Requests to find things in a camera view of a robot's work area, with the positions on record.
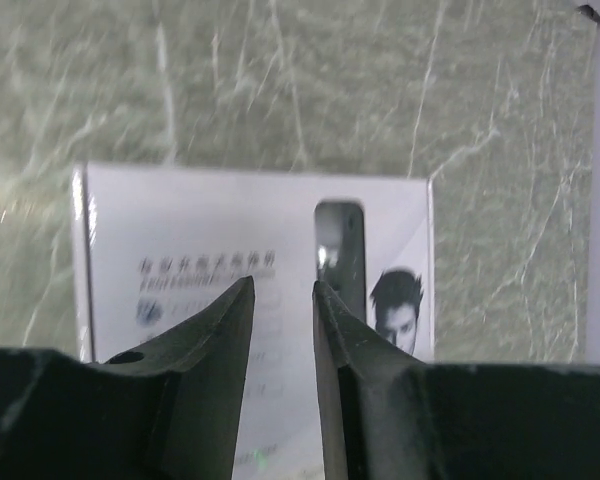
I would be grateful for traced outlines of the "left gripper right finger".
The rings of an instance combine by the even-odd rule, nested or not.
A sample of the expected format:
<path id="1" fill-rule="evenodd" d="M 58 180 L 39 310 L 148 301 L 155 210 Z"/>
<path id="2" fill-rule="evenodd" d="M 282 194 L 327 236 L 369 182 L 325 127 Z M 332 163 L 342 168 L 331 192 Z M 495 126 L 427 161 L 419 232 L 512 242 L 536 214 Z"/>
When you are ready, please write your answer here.
<path id="1" fill-rule="evenodd" d="M 425 363 L 316 282 L 329 479 L 600 479 L 600 366 Z"/>

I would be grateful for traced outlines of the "black silver hair clipper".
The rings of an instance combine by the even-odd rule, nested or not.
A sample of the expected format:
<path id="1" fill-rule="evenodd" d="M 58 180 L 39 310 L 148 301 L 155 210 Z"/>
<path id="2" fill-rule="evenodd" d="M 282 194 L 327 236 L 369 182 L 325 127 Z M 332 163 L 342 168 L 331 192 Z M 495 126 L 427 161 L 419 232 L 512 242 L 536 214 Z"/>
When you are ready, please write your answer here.
<path id="1" fill-rule="evenodd" d="M 324 201 L 314 212 L 317 278 L 366 320 L 364 213 L 355 202 Z"/>

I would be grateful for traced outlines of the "white box with black tray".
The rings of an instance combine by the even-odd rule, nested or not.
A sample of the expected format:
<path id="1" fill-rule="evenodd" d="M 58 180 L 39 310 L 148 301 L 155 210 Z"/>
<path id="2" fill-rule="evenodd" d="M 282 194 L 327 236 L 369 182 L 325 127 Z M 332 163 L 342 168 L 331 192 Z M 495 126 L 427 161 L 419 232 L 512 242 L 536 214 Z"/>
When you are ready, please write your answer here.
<path id="1" fill-rule="evenodd" d="M 79 356 L 104 362 L 197 314 L 237 279 L 255 311 L 233 467 L 237 479 L 324 475 L 313 347 L 314 212 L 364 213 L 366 320 L 434 357 L 431 184 L 91 162 L 72 175 Z"/>

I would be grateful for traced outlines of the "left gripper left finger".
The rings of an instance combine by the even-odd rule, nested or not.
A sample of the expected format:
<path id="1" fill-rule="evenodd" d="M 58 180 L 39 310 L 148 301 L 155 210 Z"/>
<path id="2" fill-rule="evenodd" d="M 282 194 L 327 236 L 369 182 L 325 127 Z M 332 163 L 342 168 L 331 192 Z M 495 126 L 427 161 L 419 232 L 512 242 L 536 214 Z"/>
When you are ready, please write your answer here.
<path id="1" fill-rule="evenodd" d="M 251 278 L 105 363 L 0 348 L 0 479 L 228 479 L 255 302 Z"/>

